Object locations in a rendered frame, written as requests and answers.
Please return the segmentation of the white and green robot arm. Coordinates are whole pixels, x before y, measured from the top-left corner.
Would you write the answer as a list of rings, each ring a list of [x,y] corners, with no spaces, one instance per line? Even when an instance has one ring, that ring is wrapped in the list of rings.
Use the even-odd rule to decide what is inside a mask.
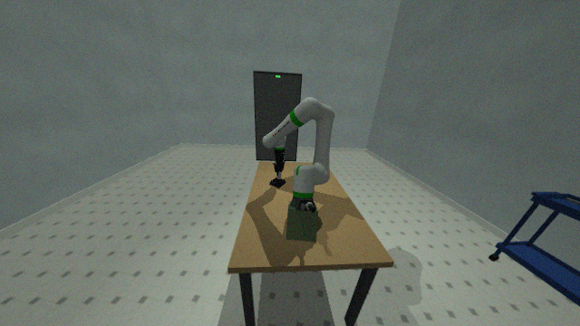
[[[263,145],[275,147],[275,155],[285,154],[286,135],[309,120],[316,121],[316,139],[313,165],[299,165],[294,170],[293,199],[290,206],[296,210],[315,212],[314,185],[325,184],[330,178],[329,154],[334,110],[309,97],[301,101],[274,130],[263,137]],[[278,143],[277,143],[278,142]],[[277,143],[277,144],[276,144]],[[312,199],[312,200],[311,200]]]

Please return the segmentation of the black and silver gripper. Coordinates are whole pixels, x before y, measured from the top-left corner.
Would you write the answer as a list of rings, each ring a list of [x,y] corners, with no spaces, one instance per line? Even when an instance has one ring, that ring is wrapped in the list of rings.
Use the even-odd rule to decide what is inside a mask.
[[[276,178],[278,179],[281,177],[282,170],[284,170],[285,165],[285,160],[283,160],[282,158],[284,158],[284,156],[275,155],[275,163],[273,163],[275,167]]]

